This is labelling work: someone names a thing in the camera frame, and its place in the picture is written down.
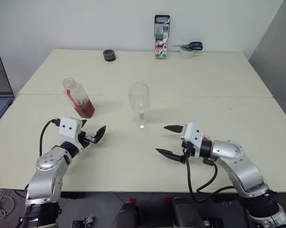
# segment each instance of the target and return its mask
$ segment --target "glass stem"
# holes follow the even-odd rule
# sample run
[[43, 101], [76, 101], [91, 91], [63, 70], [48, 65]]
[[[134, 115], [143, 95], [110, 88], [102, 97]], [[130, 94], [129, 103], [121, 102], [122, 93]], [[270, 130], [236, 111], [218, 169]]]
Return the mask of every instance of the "glass stem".
[[140, 128], [144, 128], [145, 119], [144, 119], [144, 112], [139, 112], [139, 124]]

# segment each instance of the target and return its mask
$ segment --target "scissors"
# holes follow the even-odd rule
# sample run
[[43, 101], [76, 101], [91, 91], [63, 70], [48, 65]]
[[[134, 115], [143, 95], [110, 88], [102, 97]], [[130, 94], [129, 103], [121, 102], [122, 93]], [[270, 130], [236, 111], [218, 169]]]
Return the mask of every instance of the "scissors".
[[191, 51], [202, 51], [203, 50], [203, 44], [201, 42], [191, 42], [189, 44], [173, 45], [173, 47], [184, 47]]

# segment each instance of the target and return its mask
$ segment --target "tape roll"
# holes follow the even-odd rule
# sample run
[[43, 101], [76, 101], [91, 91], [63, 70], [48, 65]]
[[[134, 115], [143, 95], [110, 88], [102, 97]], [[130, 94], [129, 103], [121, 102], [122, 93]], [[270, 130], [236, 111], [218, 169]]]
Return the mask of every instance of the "tape roll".
[[195, 51], [189, 50], [185, 47], [180, 48], [180, 51], [179, 51], [180, 58], [191, 59], [194, 57], [194, 55], [195, 55]]

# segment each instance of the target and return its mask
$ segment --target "white table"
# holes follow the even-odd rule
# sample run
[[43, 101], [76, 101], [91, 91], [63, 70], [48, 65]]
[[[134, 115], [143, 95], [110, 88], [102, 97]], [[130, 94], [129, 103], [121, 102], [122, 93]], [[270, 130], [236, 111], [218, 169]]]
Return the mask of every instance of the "white table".
[[[65, 191], [188, 192], [185, 165], [155, 148], [182, 154], [179, 134], [168, 124], [198, 123], [212, 140], [234, 140], [260, 168], [271, 189], [286, 191], [286, 115], [273, 98], [156, 97], [148, 113], [151, 127], [135, 127], [127, 96], [91, 96], [96, 108], [84, 127], [88, 134], [107, 125], [99, 144], [76, 156], [64, 177]], [[0, 121], [0, 188], [22, 189], [35, 171], [44, 124], [54, 117], [79, 118], [63, 95], [20, 95]], [[43, 152], [60, 143], [58, 129], [45, 132]], [[191, 158], [193, 189], [213, 168]], [[230, 185], [219, 168], [206, 188]]]
[[152, 95], [194, 97], [272, 97], [242, 53], [197, 53], [181, 59], [170, 52], [116, 51], [106, 62], [102, 51], [53, 50], [20, 94], [62, 94], [62, 80], [74, 78], [88, 95], [124, 95], [129, 85], [146, 83]]

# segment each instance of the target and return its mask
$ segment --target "floor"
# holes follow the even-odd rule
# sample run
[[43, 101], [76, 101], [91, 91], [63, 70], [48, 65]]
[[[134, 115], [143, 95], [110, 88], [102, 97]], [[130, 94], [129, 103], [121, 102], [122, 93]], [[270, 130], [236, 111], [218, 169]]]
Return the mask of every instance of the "floor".
[[[19, 217], [23, 215], [24, 198], [18, 196], [13, 190], [7, 190], [6, 195], [14, 199], [14, 210], [5, 219], [0, 219], [0, 228], [15, 227]], [[95, 216], [92, 228], [110, 228], [116, 213], [124, 202], [136, 199], [139, 207], [139, 223], [141, 228], [172, 226], [173, 214], [171, 200], [174, 197], [183, 197], [190, 202], [188, 193], [129, 193], [129, 192], [102, 192], [87, 193], [83, 199], [60, 200], [62, 214], [57, 222], [60, 228], [69, 228], [73, 220], [81, 220]], [[225, 228], [245, 228], [242, 207], [237, 200], [222, 202], [222, 197], [196, 205], [202, 217], [222, 218]], [[286, 193], [279, 193], [278, 202], [286, 211]], [[2, 209], [8, 210], [11, 202], [3, 199]]]

